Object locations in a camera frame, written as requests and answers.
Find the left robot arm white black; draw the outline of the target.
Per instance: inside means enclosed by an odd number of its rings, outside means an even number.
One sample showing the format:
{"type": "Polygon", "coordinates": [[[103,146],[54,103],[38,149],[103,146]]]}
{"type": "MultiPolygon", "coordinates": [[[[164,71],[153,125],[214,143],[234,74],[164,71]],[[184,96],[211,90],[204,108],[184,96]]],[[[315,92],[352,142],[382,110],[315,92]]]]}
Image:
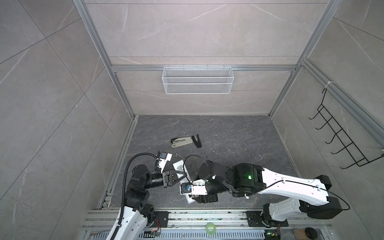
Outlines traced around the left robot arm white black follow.
{"type": "Polygon", "coordinates": [[[186,178],[186,173],[168,170],[152,174],[145,165],[133,168],[132,176],[122,190],[121,208],[108,240],[136,240],[155,220],[154,206],[147,203],[148,188],[171,187],[186,178]]]}

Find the white remote control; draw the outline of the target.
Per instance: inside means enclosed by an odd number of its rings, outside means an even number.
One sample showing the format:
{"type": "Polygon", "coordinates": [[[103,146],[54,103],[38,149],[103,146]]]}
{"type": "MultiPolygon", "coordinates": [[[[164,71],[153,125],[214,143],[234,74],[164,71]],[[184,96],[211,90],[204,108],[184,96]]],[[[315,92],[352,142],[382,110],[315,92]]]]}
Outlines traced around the white remote control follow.
{"type": "MultiPolygon", "coordinates": [[[[184,165],[184,161],[183,160],[180,160],[178,162],[173,163],[174,169],[176,171],[182,172],[182,174],[177,174],[178,178],[182,179],[180,181],[180,185],[182,185],[183,183],[188,183],[189,182],[188,179],[190,178],[190,175],[189,175],[188,171],[186,170],[186,168],[183,168],[183,165],[184,165]]],[[[196,202],[189,195],[185,195],[185,197],[186,197],[186,200],[187,200],[188,204],[192,204],[192,203],[196,202]]]]}

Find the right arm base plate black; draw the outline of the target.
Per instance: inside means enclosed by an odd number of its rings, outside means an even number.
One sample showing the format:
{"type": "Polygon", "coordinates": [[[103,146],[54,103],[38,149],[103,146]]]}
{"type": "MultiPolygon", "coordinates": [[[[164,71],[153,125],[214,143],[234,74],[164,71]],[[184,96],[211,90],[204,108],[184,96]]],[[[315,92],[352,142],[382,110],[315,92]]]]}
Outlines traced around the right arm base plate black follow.
{"type": "Polygon", "coordinates": [[[262,211],[246,211],[246,219],[249,227],[264,227],[264,228],[278,228],[288,227],[288,221],[283,222],[275,221],[269,217],[265,217],[262,211]]]}

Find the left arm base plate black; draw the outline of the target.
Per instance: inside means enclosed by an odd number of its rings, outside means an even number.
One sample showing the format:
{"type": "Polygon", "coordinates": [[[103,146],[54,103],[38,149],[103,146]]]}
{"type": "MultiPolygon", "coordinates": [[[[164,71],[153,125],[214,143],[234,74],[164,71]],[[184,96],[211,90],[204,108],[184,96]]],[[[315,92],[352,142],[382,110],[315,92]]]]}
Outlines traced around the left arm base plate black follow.
{"type": "Polygon", "coordinates": [[[168,226],[170,212],[157,211],[150,213],[148,216],[147,227],[150,228],[166,228],[168,226]]]}

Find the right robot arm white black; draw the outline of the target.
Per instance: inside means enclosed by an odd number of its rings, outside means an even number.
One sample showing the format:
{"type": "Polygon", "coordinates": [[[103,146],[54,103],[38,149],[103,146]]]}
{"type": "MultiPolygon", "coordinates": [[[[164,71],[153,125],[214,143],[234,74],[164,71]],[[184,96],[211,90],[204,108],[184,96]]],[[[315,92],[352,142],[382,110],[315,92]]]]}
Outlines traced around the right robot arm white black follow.
{"type": "Polygon", "coordinates": [[[197,177],[183,184],[181,193],[198,203],[217,202],[218,194],[224,192],[246,199],[264,194],[286,197],[278,203],[264,204],[261,218],[266,226],[303,214],[312,219],[329,220],[343,211],[339,198],[329,192],[332,183],[325,175],[301,179],[253,164],[230,168],[208,161],[201,165],[197,177]]]}

